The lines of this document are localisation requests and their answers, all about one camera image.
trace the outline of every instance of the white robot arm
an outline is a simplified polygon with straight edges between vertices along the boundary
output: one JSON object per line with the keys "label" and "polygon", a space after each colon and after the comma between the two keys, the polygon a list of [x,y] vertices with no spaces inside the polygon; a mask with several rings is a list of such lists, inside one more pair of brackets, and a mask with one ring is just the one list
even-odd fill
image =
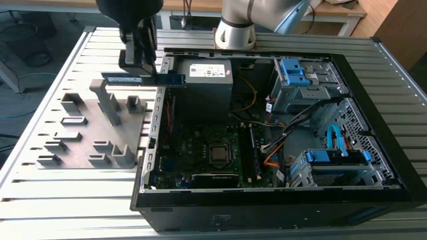
{"label": "white robot arm", "polygon": [[308,6],[321,0],[223,0],[221,20],[215,32],[215,44],[221,49],[253,48],[255,24],[277,34],[288,34],[297,26]]}

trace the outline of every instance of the motherboard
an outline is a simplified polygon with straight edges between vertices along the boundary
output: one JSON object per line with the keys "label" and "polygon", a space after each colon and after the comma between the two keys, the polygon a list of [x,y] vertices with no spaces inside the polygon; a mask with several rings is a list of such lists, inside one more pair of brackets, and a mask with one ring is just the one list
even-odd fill
{"label": "motherboard", "polygon": [[261,164],[263,126],[180,125],[164,145],[153,184],[157,189],[259,188],[272,186]]}

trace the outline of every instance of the power supply label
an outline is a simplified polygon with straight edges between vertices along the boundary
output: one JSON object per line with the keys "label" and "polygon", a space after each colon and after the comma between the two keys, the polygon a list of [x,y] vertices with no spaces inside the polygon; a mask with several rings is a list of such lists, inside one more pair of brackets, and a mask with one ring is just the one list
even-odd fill
{"label": "power supply label", "polygon": [[225,65],[223,64],[192,64],[189,65],[189,77],[224,78]]}

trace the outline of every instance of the aluminum extrusion table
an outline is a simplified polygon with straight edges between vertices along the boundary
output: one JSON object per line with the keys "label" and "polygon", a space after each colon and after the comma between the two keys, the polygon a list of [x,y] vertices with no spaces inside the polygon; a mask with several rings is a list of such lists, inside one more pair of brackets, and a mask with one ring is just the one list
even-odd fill
{"label": "aluminum extrusion table", "polygon": [[[408,159],[427,183],[427,97],[382,43],[370,38],[257,34],[265,51],[344,54]],[[208,31],[160,30],[157,67],[164,47],[213,46]],[[281,230],[157,233],[137,212],[129,210],[136,169],[39,170],[35,166],[44,134],[55,131],[60,98],[77,92],[91,97],[91,80],[101,72],[123,72],[117,66],[124,45],[116,28],[88,27],[57,74],[0,171],[0,236],[3,239],[287,239],[312,236],[332,239],[427,239],[427,205],[394,212],[354,227]],[[109,86],[117,98],[139,95],[153,108],[156,88]],[[149,129],[145,113],[141,133]]]}

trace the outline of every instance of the blue latch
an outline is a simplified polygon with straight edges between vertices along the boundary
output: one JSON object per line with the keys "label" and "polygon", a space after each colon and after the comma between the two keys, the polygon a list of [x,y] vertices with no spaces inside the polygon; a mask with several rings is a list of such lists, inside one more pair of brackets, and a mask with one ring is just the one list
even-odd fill
{"label": "blue latch", "polygon": [[342,156],[348,157],[348,152],[346,150],[344,137],[342,135],[340,127],[336,124],[331,124],[327,128],[327,133],[325,133],[327,148],[328,149],[334,148],[332,132],[335,132],[336,134],[336,145],[342,152]]}
{"label": "blue latch", "polygon": [[327,151],[323,150],[312,150],[305,152],[307,161],[315,163],[328,163],[331,162]]}
{"label": "blue latch", "polygon": [[363,151],[363,157],[366,159],[366,162],[370,164],[372,162],[372,156],[368,151]]}
{"label": "blue latch", "polygon": [[285,82],[289,86],[308,86],[309,80],[304,76],[304,68],[297,59],[284,58],[280,60],[281,71],[285,75]]}

